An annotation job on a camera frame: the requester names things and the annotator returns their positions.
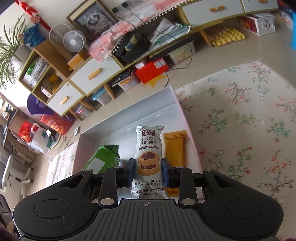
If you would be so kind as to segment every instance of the plant pot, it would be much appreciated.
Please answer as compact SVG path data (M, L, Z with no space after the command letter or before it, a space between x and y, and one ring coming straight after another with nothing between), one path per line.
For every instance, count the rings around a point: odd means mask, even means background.
M17 49L15 52L15 55L21 60L19 61L17 58L14 56L11 59L12 64L20 70L23 66L23 64L26 62L27 58L29 57L31 53L31 49L27 45L22 45Z

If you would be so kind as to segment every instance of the framed cat portrait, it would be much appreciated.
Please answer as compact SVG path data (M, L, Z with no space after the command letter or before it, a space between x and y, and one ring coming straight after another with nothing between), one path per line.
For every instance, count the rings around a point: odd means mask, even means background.
M98 0L86 0L67 17L70 23L80 29L93 42L116 23L114 17Z

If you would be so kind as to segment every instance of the metal screw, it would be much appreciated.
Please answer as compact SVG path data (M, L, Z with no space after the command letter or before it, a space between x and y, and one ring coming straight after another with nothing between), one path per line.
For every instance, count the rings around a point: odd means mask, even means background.
M102 205L112 205L113 203L115 203L115 201L112 198L104 198L101 200L100 202Z
M186 206L191 206L193 204L196 203L196 201L192 198L184 198L182 201L181 201L182 204L186 205Z

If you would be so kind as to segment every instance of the drawer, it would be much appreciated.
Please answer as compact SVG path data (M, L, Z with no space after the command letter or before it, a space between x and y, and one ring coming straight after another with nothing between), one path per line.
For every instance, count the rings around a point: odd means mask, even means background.
M246 12L279 8L276 0L242 0Z
M73 85L66 82L48 102L48 106L59 115L64 115L83 95Z
M101 69L100 73L89 80L88 77L98 69ZM71 77L71 80L85 94L90 95L99 85L120 70L121 67L111 56L104 63L92 58Z
M211 9L220 6L223 6L224 9L211 12ZM243 13L239 0L201 0L188 4L182 9L193 28L220 18Z

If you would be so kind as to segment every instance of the white chair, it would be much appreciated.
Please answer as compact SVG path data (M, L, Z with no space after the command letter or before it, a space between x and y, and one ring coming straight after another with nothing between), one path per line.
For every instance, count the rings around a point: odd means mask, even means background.
M8 161L7 161L7 164L6 164L6 167L5 167L5 170L4 170L4 174L3 174L3 177L2 177L2 189L5 189L6 186L7 186L7 182L9 181L9 177L14 177L10 174L10 170L12 168L12 164L14 162L14 158L12 155L9 156L8 158ZM27 183L31 183L33 182L34 180L33 179L28 179L28 176L30 175L30 172L31 171L34 171L34 168L32 167L29 167L26 171L26 173L24 174L23 178L22 179L19 179L17 177L14 177L18 182L20 182L20 186L21 186L21 194L23 196L23 198L26 197L26 187L25 185Z

